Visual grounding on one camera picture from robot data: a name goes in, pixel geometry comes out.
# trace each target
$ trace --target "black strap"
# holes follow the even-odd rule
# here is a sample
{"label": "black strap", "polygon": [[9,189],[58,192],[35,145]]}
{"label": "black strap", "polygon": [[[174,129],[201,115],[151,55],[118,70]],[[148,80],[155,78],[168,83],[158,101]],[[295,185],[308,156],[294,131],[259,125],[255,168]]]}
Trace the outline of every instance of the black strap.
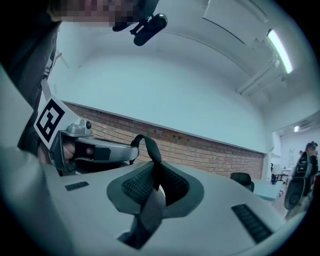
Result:
{"label": "black strap", "polygon": [[148,154],[153,162],[155,163],[161,163],[161,154],[159,151],[159,148],[157,146],[157,143],[150,137],[139,134],[135,137],[135,139],[131,142],[131,146],[139,148],[140,141],[144,139],[146,150],[148,151]]}

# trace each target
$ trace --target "dark hair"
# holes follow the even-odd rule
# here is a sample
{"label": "dark hair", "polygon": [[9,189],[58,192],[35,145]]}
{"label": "dark hair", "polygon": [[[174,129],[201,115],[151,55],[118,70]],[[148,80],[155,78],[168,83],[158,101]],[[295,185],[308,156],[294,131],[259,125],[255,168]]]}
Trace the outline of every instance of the dark hair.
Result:
{"label": "dark hair", "polygon": [[309,142],[306,146],[305,146],[305,150],[307,150],[308,148],[314,148],[316,149],[316,147],[318,147],[318,144],[315,143],[314,141]]}

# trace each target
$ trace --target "person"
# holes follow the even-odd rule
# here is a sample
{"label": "person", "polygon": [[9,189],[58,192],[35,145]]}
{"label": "person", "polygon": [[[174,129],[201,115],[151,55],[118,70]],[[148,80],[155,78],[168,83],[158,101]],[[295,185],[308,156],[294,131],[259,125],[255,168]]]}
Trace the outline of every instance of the person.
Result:
{"label": "person", "polygon": [[[13,12],[8,21],[2,16],[2,51],[0,62],[16,88],[33,108],[33,114],[18,146],[36,155],[42,164],[50,164],[48,149],[33,125],[38,116],[41,82],[47,79],[54,64],[57,32],[66,22],[115,26],[138,21],[146,0],[33,0],[5,1],[1,9]],[[72,140],[63,145],[68,161],[75,153]],[[87,154],[93,154],[88,148]]]}
{"label": "person", "polygon": [[297,205],[289,210],[285,216],[287,220],[291,219],[295,215],[305,212],[308,210],[311,201],[313,199],[313,185],[315,182],[315,177],[317,173],[319,172],[319,167],[318,167],[318,159],[317,159],[317,148],[318,144],[315,143],[314,141],[309,142],[305,146],[305,152],[302,154],[301,158],[299,159],[294,172],[292,174],[292,177],[300,177],[304,178],[306,175],[306,169],[308,164],[311,164],[311,172],[310,174],[305,177],[305,187],[303,190],[303,194],[297,203]]}

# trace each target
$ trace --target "ceiling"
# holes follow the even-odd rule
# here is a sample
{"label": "ceiling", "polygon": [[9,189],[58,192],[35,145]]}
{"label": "ceiling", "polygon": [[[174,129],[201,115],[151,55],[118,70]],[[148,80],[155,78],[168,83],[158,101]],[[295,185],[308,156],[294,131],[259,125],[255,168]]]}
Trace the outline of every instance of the ceiling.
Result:
{"label": "ceiling", "polygon": [[314,113],[313,115],[308,116],[307,118],[293,123],[291,125],[288,125],[287,127],[284,127],[277,131],[279,136],[285,136],[289,134],[295,133],[295,127],[299,126],[300,130],[297,132],[304,133],[306,131],[312,130],[312,129],[318,129],[320,128],[320,111]]}
{"label": "ceiling", "polygon": [[[224,77],[238,93],[260,108],[272,104],[279,94],[283,100],[288,88],[301,86],[293,86],[292,77],[299,77],[302,63],[306,66],[309,61],[307,44],[294,22],[272,2],[160,0],[155,12],[165,13],[168,25],[142,47],[134,45],[131,27],[118,33],[108,27],[74,27],[77,37],[75,33],[72,36],[76,44],[84,45],[77,55],[84,56],[83,62],[94,53],[105,54],[106,58],[153,55],[179,60]],[[269,29],[277,31],[288,50],[295,69],[290,75],[281,63],[278,67],[274,65],[276,51],[266,37]],[[58,41],[57,47],[69,63],[72,58],[69,55],[68,59],[66,52],[75,50],[66,48],[66,41],[63,44]]]}

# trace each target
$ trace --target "black jacket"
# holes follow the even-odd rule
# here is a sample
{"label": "black jacket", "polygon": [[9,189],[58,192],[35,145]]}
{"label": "black jacket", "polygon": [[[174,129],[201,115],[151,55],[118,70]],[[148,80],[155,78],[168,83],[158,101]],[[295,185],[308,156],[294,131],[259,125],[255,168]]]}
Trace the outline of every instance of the black jacket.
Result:
{"label": "black jacket", "polygon": [[48,59],[53,62],[55,56],[60,23],[52,22],[47,14],[48,0],[5,2],[6,6],[1,9],[13,12],[14,15],[8,14],[11,19],[7,22],[13,25],[5,25],[3,28],[0,61],[16,88],[34,110],[18,146],[37,155],[40,139],[33,125],[38,115],[41,81],[46,65]]}

